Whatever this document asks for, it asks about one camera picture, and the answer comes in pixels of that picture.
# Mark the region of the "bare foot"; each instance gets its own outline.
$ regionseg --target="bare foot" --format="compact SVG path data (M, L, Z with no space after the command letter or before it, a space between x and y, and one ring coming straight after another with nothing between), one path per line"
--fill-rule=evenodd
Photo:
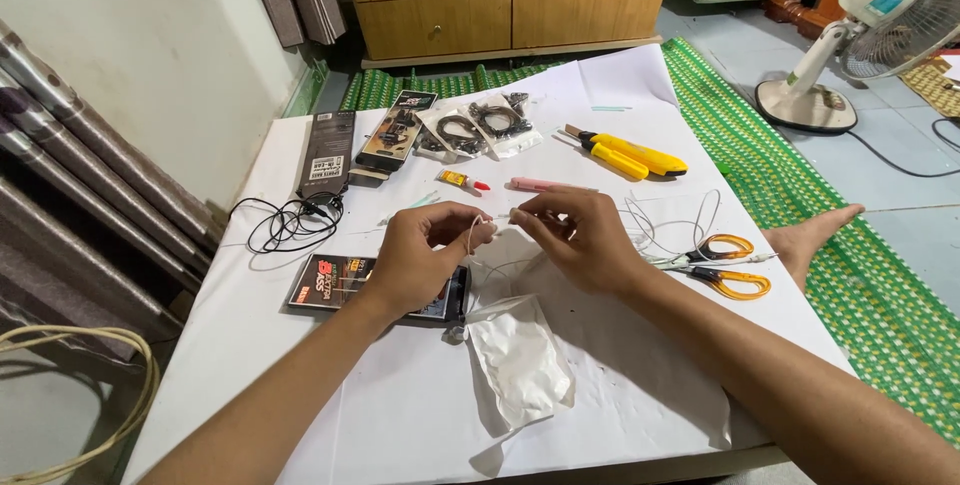
M807 289L807 271L810 261L827 243L827 240L841 228L854 220L866 208L859 203L847 207L824 211L809 219L791 226L781 226L762 230L763 237L770 242L774 253L779 255L790 277L797 283L800 291Z

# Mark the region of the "fan base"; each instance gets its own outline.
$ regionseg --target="fan base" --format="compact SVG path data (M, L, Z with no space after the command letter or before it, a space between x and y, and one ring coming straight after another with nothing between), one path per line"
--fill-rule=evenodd
M756 86L756 108L774 125L843 135L857 124L857 111L839 91L816 83L798 97L786 92L786 80L767 80Z

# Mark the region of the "earphone packaging box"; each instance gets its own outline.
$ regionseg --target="earphone packaging box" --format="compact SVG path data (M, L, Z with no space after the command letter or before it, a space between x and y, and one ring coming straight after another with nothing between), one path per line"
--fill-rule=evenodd
M356 296L367 279L377 276L374 273L376 264L377 258L365 256L311 254L290 295L287 295L285 305L336 311ZM458 266L432 301L404 318L440 323L461 320L470 283L470 270Z
M353 110L313 116L297 196L308 199L319 193L342 195L347 191L355 121Z
M429 110L436 101L436 93L401 91L383 121L369 135L355 162L383 172L400 170L420 136L422 123L417 112Z

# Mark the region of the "white table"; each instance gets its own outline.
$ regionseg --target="white table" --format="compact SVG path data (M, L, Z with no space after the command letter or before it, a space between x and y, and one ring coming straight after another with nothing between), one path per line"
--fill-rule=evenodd
M412 156L379 189L350 188L341 227L319 250L375 256L383 234L377 222L433 190L445 200L473 204L494 216L506 213L532 195L500 184L525 176L599 187L615 199L670 198L643 202L658 216L668 216L685 203L699 204L699 198L717 189L722 203L710 230L742 235L759 251L769 251L681 117L659 47L568 63L510 89L540 97L534 117L545 139L505 161L480 157L454 166L492 185L492 191L476 197L435 181L442 165ZM591 111L591 104L631 110ZM383 113L358 113L355 149ZM301 117L273 122L243 197L275 204L290 197L309 121ZM554 138L551 131L565 123L635 139L680 157L690 171L673 181L631 183ZM243 244L264 216L257 209L240 209L227 228L123 483L136 482L325 318L282 311L281 303L310 251L253 255L246 250ZM531 258L537 248L520 235L508 230L487 245L487 252L493 258ZM853 373L779 261L750 264L749 271L771 280L769 295L731 301L700 282L680 280ZM561 283L554 294L564 288ZM549 294L547 290L533 289ZM484 408L483 386L475 392L478 372L466 346L443 343L438 329L395 326L366 352L319 413L277 483L463 482L642 461L644 479L663 480L783 460L775 448L764 447L752 451L755 456L748 462L738 462L748 454L741 449L768 442L762 431L737 405L731 412L720 387L639 316L616 303L591 303L572 290L541 304L577 379L573 409L499 439ZM295 393L284 401L296 403ZM725 439L727 425L733 450ZM686 458L690 456L709 468L698 469L697 462ZM616 466L619 477L626 468ZM595 472L589 479L599 482Z

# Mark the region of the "beige cable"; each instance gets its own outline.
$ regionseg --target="beige cable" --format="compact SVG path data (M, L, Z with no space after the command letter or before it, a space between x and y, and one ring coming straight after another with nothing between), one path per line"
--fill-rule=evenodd
M12 343L6 346L2 345L18 335L35 332L52 332L56 334L47 335L38 339L32 339L23 343ZM140 390L140 396L136 401L136 405L134 405L133 409L130 410L129 415L126 416L126 420L124 420L123 424L117 428L116 432L103 441L99 447L91 449L83 455L74 457L56 466L50 466L41 470L28 471L26 473L18 473L17 475L11 475L9 477L0 477L0 485L40 485L41 483L46 483L50 480L66 476L77 470L79 467L89 463L93 457L101 455L103 452L106 452L115 446L120 440L123 440L124 437L130 434L131 431L136 429L137 426L143 422L143 419L147 417L147 412L150 410L150 405L154 402L154 397L157 395L157 388L161 384L161 371L160 366L157 364L157 360L154 358L153 352L150 350L150 344L147 344L147 342L143 340L143 337L139 336L135 332L127 329L121 329L119 327L29 325L26 327L12 329L3 335L0 335L0 354L19 349L27 349L37 345L42 345L44 343L59 341L73 335L93 335L95 337L107 337L109 339L126 343L137 350L138 353L143 355L147 364L146 378L144 379L143 389Z

